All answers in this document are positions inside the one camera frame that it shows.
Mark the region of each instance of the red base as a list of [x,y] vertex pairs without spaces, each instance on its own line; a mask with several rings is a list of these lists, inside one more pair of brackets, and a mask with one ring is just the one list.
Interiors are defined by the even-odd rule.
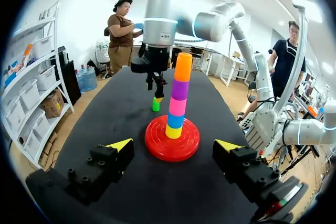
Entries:
[[184,119],[182,134],[177,139],[166,136],[167,115],[155,118],[147,126],[145,142],[149,151],[159,159],[179,162],[190,158],[196,152],[200,133],[190,120]]

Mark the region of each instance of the blue water jug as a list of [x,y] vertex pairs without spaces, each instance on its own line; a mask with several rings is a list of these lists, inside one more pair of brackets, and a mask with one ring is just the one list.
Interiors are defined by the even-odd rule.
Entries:
[[97,77],[95,69],[93,67],[88,67],[86,71],[82,74],[85,91],[95,89],[97,87]]

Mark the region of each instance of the black mount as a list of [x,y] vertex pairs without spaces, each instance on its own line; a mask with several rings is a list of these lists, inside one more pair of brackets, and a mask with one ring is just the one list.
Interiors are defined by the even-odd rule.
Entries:
[[163,86],[167,84],[163,78],[163,71],[168,69],[169,52],[168,48],[159,48],[142,44],[139,50],[138,58],[131,61],[131,70],[134,73],[147,73],[147,90],[153,89],[153,81],[156,84],[156,98],[163,98]]

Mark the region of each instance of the stacking cup tower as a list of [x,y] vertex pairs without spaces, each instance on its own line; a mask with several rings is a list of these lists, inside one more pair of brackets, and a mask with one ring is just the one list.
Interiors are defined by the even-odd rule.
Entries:
[[191,157],[198,148],[197,127],[185,118],[192,55],[180,52],[177,57],[168,115],[155,118],[146,128],[145,143],[159,159],[179,162]]
[[182,134],[192,60],[191,54],[185,52],[178,54],[166,126],[166,136],[171,139],[179,138]]

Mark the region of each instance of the woman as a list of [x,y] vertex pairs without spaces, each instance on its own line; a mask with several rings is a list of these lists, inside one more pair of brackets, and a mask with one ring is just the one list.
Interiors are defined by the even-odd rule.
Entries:
[[107,21],[110,30],[109,57],[113,73],[116,74],[122,66],[129,66],[133,48],[133,38],[142,35],[142,31],[134,33],[134,24],[125,18],[133,0],[119,0],[113,14]]

